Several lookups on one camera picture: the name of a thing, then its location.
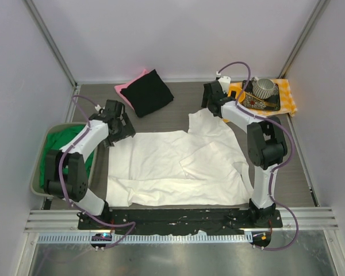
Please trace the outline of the white flower print t-shirt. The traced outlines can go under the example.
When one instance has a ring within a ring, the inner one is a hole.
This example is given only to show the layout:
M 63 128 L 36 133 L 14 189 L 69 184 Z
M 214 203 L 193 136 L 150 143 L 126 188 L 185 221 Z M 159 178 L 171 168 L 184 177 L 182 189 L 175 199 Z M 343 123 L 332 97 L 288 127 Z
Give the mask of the white flower print t-shirt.
M 137 133 L 109 151 L 112 207 L 241 205 L 252 193 L 233 130 L 206 109 L 189 115 L 187 131 Z

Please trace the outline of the grey plastic tray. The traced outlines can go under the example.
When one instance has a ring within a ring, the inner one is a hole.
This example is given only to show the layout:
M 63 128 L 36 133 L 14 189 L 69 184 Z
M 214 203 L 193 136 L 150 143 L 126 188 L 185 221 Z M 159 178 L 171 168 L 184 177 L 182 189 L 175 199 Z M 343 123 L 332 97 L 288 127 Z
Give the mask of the grey plastic tray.
M 87 146 L 86 134 L 92 134 L 95 128 L 86 123 L 82 131 L 68 144 L 59 150 L 51 149 L 45 158 L 44 189 L 40 187 L 40 161 L 47 134 L 37 158 L 36 169 L 33 173 L 30 188 L 40 196 L 47 196 L 47 191 L 54 191 L 64 197 L 63 190 L 67 190 L 66 197 L 85 195 L 93 179 L 97 150 Z

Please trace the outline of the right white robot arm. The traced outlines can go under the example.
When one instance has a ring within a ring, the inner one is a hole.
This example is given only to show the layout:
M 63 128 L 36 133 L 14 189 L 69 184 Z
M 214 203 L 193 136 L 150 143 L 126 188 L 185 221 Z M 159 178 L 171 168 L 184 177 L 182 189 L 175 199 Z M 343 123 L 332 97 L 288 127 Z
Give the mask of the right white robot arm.
M 225 95 L 218 80 L 204 84 L 201 107 L 229 120 L 247 134 L 248 157 L 255 167 L 254 191 L 248 206 L 250 223 L 258 228 L 282 227 L 273 193 L 277 171 L 288 147 L 279 119 L 254 114 Z

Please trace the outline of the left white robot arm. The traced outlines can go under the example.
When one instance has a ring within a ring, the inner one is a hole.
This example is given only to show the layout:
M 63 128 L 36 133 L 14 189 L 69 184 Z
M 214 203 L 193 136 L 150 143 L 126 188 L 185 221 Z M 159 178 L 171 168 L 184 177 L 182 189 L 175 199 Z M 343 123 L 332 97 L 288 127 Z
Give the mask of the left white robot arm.
M 104 107 L 97 107 L 97 112 L 89 117 L 80 133 L 70 142 L 46 153 L 43 190 L 74 204 L 88 216 L 110 221 L 108 203 L 89 188 L 86 160 L 99 144 L 112 147 L 135 134 L 125 105 L 120 101 L 107 100 Z

